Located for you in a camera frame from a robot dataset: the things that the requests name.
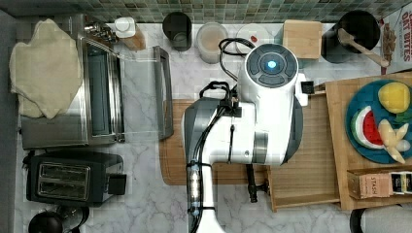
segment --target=fruit plate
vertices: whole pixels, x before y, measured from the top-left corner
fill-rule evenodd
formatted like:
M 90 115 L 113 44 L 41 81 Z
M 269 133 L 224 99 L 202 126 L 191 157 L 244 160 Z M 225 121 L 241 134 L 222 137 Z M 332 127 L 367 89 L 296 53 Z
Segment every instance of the fruit plate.
M 349 137 L 349 141 L 351 142 L 352 146 L 354 146 L 355 150 L 357 150 L 358 153 L 360 153 L 363 157 L 376 162 L 376 163 L 396 163 L 395 160 L 391 158 L 391 156 L 385 151 L 385 150 L 372 150 L 365 148 L 361 144 L 359 144 L 355 138 L 354 135 L 352 134 L 352 129 L 351 129 L 351 120 L 352 117 L 361 109 L 365 108 L 366 106 L 370 106 L 372 108 L 372 112 L 375 116 L 375 123 L 376 126 L 379 124 L 379 122 L 382 119 L 387 119 L 388 122 L 391 124 L 393 129 L 398 129 L 400 126 L 403 124 L 396 124 L 395 123 L 395 114 L 392 114 L 388 112 L 379 102 L 378 98 L 378 91 L 379 89 L 387 84 L 387 83 L 392 83 L 395 82 L 393 80 L 380 80 L 380 81 L 375 81 L 372 83 L 369 83 L 365 85 L 363 88 L 361 88 L 355 96 L 352 98 L 351 102 L 349 103 L 348 106 L 348 111 L 346 112 L 345 116 L 345 129 L 346 129 L 346 134 Z M 412 111 L 412 105 L 409 106 L 409 111 Z M 409 126 L 408 132 L 406 133 L 405 137 L 403 137 L 404 140 L 408 141 L 409 143 L 412 143 L 412 125 Z M 412 149 L 409 149 L 405 152 L 401 152 L 404 159 L 407 159 L 412 156 Z

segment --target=black mug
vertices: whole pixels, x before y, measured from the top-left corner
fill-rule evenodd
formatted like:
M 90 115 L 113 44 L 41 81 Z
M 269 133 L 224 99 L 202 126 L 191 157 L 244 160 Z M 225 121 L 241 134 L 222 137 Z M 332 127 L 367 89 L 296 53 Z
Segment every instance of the black mug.
M 322 36 L 322 57 L 331 63 L 342 63 L 354 53 L 361 53 L 350 45 L 342 45 L 337 31 L 343 28 L 355 37 L 355 42 L 372 50 L 379 42 L 381 30 L 376 18 L 365 11 L 352 11 Z
M 167 15 L 162 23 L 163 32 L 170 40 L 172 48 L 186 51 L 191 47 L 191 20 L 180 12 Z

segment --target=small bottle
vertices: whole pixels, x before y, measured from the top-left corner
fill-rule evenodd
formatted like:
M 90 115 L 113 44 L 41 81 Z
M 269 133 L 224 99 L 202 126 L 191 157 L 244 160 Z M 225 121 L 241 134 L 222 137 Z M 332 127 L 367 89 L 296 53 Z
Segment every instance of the small bottle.
M 145 35 L 137 27 L 132 17 L 120 17 L 115 20 L 116 35 L 130 50 L 146 48 Z

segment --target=black toaster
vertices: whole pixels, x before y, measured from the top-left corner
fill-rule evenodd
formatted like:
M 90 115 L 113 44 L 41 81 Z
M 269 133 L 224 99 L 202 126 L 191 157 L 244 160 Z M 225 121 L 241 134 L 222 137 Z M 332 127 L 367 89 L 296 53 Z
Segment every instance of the black toaster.
M 57 150 L 31 157 L 26 197 L 64 206 L 99 207 L 124 195 L 126 175 L 117 154 Z

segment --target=white marble countertop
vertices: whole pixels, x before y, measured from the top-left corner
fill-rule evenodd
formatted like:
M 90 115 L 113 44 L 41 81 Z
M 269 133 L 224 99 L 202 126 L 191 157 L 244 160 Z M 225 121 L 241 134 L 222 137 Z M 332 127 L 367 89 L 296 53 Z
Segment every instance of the white marble countertop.
M 146 35 L 148 47 L 161 46 L 169 52 L 173 98 L 196 99 L 198 92 L 210 81 L 234 81 L 228 77 L 219 64 L 206 64 L 198 56 L 194 38 L 200 25 L 192 31 L 193 46 L 185 52 L 170 48 L 163 35 L 161 24 L 139 24 Z M 234 37 L 242 25 L 225 25 L 229 36 Z M 276 35 L 281 24 L 263 24 Z M 328 30 L 332 24 L 324 25 Z M 237 72 L 241 58 L 225 57 L 227 68 Z M 300 70 L 315 84 L 326 81 L 352 79 L 380 74 L 380 68 L 362 55 L 356 55 L 349 62 L 331 64 L 322 57 L 319 61 L 304 64 Z M 147 131 L 155 131 L 154 97 L 150 93 L 137 91 L 139 80 L 135 72 L 124 72 L 123 89 L 126 133 L 136 133 L 136 125 L 144 125 Z M 31 218 L 50 205 L 29 202 L 25 198 L 26 172 L 20 169 L 26 151 L 21 148 L 17 135 L 17 183 L 15 232 L 26 233 Z M 127 191 L 124 196 L 114 197 L 101 208 L 93 208 L 90 218 L 81 228 L 83 233 L 128 233 L 128 232 L 188 232 L 187 194 L 185 186 L 169 186 L 162 180 L 158 159 L 158 143 L 153 138 L 129 137 L 126 143 L 106 147 L 88 148 L 116 153 L 124 159 L 127 174 Z M 258 202 L 250 203 L 246 185 L 219 185 L 217 193 L 218 221 L 226 232 L 283 232 L 283 233 L 347 233 L 349 213 L 341 212 L 334 205 L 313 205 L 288 208 L 272 213 L 270 198 L 258 194 Z

